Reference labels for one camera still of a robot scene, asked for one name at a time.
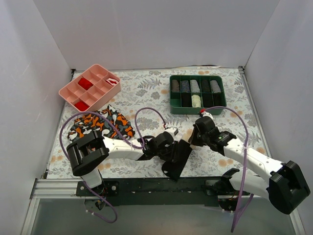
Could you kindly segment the black underwear beige waistband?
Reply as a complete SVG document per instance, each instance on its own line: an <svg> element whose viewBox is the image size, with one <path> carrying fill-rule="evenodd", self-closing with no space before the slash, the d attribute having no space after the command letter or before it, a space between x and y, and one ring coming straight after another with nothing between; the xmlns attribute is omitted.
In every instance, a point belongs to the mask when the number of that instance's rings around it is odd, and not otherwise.
<svg viewBox="0 0 313 235"><path fill-rule="evenodd" d="M162 165L161 169L163 173L173 181L177 181L180 178L191 151L192 148L189 142L181 139L179 142L175 143L172 152L172 160L166 161Z"/></svg>

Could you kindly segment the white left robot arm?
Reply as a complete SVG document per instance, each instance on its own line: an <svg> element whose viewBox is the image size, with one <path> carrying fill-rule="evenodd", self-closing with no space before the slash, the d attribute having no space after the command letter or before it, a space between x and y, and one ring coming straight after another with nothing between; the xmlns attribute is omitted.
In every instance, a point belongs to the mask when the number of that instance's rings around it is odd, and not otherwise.
<svg viewBox="0 0 313 235"><path fill-rule="evenodd" d="M67 153L74 176L81 177L87 183L87 190L94 196L104 190L101 174L97 167L106 159L129 159L148 161L157 156L163 160L171 160L173 148L178 142L174 137L178 128L168 127L156 137L144 137L145 149L135 148L142 144L141 139L130 141L104 137L100 131L92 131L67 146Z"/></svg>

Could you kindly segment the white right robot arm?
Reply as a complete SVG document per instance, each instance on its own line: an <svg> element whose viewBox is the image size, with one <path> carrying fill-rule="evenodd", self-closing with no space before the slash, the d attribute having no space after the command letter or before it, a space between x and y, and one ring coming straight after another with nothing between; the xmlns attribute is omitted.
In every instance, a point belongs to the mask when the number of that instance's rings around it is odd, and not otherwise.
<svg viewBox="0 0 313 235"><path fill-rule="evenodd" d="M232 168L210 185L210 190L219 195L231 195L242 189L268 199L283 214L293 212L310 195L309 186L295 162L283 163L244 147L234 134L219 131L210 116L200 117L193 126L192 145L208 146L254 172L252 176L243 177L242 170Z"/></svg>

